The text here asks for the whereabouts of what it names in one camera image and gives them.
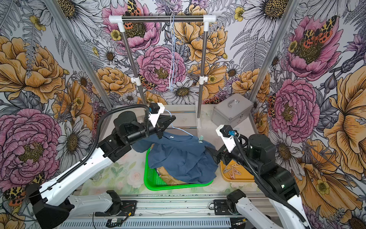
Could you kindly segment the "pink clothespin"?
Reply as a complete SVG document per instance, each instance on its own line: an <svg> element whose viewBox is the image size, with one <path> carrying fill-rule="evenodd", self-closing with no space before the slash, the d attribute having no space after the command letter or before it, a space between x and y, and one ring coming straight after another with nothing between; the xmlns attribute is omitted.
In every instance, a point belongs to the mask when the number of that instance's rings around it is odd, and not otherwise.
<svg viewBox="0 0 366 229"><path fill-rule="evenodd" d="M236 172L234 172L233 170L228 172L229 177L231 180L236 180Z"/></svg>
<svg viewBox="0 0 366 229"><path fill-rule="evenodd" d="M242 175L242 173L236 169L232 169L231 172L232 172L231 176L233 176L233 177Z"/></svg>

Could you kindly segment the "light blue t-shirt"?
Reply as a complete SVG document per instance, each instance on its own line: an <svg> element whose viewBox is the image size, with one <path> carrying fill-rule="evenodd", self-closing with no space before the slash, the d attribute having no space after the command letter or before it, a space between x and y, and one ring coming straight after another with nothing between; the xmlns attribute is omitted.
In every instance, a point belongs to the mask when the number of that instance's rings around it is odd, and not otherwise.
<svg viewBox="0 0 366 229"><path fill-rule="evenodd" d="M151 169L163 167L173 178L189 184L206 184L216 178L217 163L207 148L215 146L191 135L164 133L137 141L132 149L142 153L150 150L148 166Z"/></svg>

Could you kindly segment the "tan tank top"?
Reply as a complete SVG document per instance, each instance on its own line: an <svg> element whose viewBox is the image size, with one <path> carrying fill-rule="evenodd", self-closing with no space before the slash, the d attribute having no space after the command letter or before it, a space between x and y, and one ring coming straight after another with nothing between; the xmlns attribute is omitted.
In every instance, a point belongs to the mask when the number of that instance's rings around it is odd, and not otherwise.
<svg viewBox="0 0 366 229"><path fill-rule="evenodd" d="M186 182L180 181L173 176L171 176L164 167L159 167L156 169L157 174L159 177L169 186L176 186L176 185L184 185Z"/></svg>

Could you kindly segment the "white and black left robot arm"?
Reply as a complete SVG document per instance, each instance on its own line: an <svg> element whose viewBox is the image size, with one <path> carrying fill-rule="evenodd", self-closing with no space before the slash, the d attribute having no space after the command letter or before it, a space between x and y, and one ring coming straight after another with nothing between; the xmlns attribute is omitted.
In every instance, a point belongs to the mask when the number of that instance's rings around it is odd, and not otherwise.
<svg viewBox="0 0 366 229"><path fill-rule="evenodd" d="M164 131L176 119L164 115L162 103L122 106L106 112L99 120L89 153L75 165L42 185L29 185L26 196L42 229L54 229L69 217L100 212L115 216L123 211L122 200L112 190L94 196L73 192L96 173L127 154L134 143Z"/></svg>

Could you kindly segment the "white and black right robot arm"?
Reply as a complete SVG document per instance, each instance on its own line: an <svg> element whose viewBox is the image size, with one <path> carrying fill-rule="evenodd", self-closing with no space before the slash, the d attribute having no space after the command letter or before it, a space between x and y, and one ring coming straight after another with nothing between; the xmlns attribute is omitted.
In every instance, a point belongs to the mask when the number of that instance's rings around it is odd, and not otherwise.
<svg viewBox="0 0 366 229"><path fill-rule="evenodd" d="M231 136L228 143L231 150L226 145L219 150L206 149L216 163L233 160L253 175L282 225L274 223L238 189L226 197L229 212L243 216L257 229L309 229L311 225L306 218L298 185L292 173L276 163L276 147L271 140L265 135L254 134L250 137Z"/></svg>

